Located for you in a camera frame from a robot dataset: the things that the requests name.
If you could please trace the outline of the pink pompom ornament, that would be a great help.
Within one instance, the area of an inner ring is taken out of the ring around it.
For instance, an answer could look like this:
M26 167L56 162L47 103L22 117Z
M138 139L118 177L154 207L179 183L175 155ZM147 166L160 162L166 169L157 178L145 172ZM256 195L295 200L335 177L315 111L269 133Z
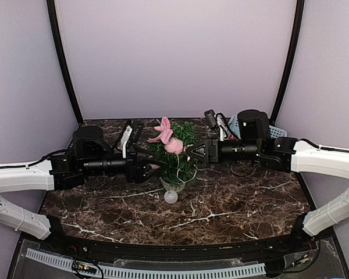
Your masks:
M170 141L165 145L165 150L168 153L180 155L183 152L183 141L177 138L171 138Z
M156 164L149 164L151 169L159 169L160 166L156 165Z

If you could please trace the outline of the pink fabric bow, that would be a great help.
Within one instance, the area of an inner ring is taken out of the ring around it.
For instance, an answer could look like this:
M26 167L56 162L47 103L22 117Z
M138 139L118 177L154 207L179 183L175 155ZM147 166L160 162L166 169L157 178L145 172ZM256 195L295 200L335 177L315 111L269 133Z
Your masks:
M159 143L168 144L170 142L171 136L173 134L173 130L171 129L170 120L167 117L163 117L161 120L161 124L159 126L154 127L156 131L159 131L160 134L155 138L150 138L147 140L148 143Z

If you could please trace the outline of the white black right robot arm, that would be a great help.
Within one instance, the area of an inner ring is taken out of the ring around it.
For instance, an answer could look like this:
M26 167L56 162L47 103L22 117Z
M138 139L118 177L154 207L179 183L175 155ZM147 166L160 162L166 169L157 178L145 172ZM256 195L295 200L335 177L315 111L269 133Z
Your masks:
M349 149L317 145L308 139L274 138L267 114L258 110L238 113L237 121L236 139L205 139L186 148L186 155L204 163L251 161L286 173L319 173L349 180ZM347 218L349 187L319 209L300 215L285 247L298 252L308 238Z

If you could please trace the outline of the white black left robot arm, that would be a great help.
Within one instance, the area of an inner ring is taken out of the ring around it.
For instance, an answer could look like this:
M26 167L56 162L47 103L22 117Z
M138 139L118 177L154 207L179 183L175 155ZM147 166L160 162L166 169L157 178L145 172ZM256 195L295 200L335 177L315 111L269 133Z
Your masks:
M142 129L126 126L119 135L123 141L121 152L105 142L102 128L85 126L73 133L70 148L51 152L36 162L0 164L0 224L40 240L47 239L57 253L66 253L70 239L63 235L58 218L26 210L2 194L34 189L65 191L84 185L90 177L100 176L124 175L128 182L143 183L159 174L165 163L134 146Z

